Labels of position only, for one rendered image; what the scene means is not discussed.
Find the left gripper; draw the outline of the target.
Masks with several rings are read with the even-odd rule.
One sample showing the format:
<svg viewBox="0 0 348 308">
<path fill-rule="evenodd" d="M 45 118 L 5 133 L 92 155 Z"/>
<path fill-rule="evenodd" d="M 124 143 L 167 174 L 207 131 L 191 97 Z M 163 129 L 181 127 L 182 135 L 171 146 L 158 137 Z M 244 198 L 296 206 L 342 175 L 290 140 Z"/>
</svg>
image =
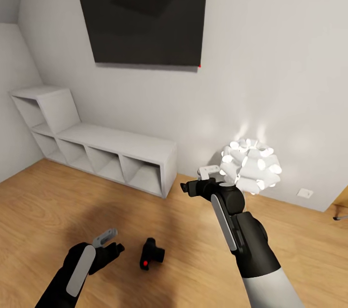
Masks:
<svg viewBox="0 0 348 308">
<path fill-rule="evenodd" d="M 116 245 L 116 242 L 108 245 L 106 248 L 99 248 L 102 252 L 101 264 L 95 270 L 90 270 L 89 275 L 95 274 L 100 269 L 106 267 L 109 263 L 119 257 L 120 253 L 125 250 L 124 246 L 120 243 Z"/>
</svg>

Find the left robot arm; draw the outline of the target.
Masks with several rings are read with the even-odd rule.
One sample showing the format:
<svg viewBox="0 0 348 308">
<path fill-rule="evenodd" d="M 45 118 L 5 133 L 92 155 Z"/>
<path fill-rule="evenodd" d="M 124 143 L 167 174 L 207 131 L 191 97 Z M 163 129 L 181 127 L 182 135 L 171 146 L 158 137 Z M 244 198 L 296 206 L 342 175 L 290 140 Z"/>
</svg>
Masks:
<svg viewBox="0 0 348 308">
<path fill-rule="evenodd" d="M 119 257 L 125 250 L 116 242 L 104 244 L 117 236 L 109 229 L 93 240 L 93 245 L 79 243 L 69 249 L 61 267 L 35 308 L 75 308 L 87 275 L 93 275 Z"/>
</svg>

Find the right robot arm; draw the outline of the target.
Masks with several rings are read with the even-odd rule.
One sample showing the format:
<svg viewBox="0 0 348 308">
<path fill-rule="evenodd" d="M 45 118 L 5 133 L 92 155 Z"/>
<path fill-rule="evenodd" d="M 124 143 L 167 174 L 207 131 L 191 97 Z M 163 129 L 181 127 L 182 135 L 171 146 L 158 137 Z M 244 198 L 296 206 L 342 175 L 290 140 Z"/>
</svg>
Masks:
<svg viewBox="0 0 348 308">
<path fill-rule="evenodd" d="M 199 167 L 198 180 L 180 183 L 190 197 L 212 202 L 218 222 L 245 285 L 251 308 L 305 308 L 274 252 L 262 223 L 245 210 L 245 198 L 235 184 L 216 182 L 208 174 L 217 165 Z"/>
</svg>

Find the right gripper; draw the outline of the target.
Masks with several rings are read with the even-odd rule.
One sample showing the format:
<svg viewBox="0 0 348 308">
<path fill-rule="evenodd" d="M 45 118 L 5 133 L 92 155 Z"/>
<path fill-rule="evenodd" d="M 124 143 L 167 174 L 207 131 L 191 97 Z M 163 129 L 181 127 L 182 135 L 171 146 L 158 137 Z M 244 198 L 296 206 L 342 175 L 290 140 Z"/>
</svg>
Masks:
<svg viewBox="0 0 348 308">
<path fill-rule="evenodd" d="M 210 177 L 208 180 L 189 181 L 186 184 L 180 183 L 180 186 L 182 188 L 182 191 L 188 193 L 190 197 L 202 196 L 203 198 L 206 198 L 204 195 L 204 189 L 206 184 L 210 182 L 216 182 L 216 179 Z"/>
</svg>

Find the digital camera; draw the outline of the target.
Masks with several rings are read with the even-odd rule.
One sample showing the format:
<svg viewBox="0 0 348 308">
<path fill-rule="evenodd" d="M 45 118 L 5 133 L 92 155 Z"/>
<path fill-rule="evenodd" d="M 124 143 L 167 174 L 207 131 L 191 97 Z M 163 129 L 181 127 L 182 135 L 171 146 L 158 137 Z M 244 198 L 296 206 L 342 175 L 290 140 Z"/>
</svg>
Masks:
<svg viewBox="0 0 348 308">
<path fill-rule="evenodd" d="M 148 264 L 151 260 L 162 263 L 164 254 L 164 249 L 156 247 L 156 241 L 154 238 L 147 238 L 147 241 L 143 246 L 140 268 L 143 270 L 149 270 Z"/>
</svg>

